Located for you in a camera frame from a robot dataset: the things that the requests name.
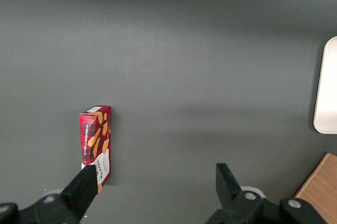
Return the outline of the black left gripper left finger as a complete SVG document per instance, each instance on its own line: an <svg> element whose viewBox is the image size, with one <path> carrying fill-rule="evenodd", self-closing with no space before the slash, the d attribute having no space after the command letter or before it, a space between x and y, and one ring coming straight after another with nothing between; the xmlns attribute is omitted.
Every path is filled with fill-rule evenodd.
<svg viewBox="0 0 337 224"><path fill-rule="evenodd" d="M85 166L61 192L69 210L81 220L97 194L96 166Z"/></svg>

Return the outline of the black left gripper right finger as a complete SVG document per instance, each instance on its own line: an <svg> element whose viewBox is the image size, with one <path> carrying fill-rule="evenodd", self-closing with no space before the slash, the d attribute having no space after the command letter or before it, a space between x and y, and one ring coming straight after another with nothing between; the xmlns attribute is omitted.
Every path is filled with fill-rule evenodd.
<svg viewBox="0 0 337 224"><path fill-rule="evenodd" d="M242 200L242 189L226 163L216 164L216 193L223 210L237 210Z"/></svg>

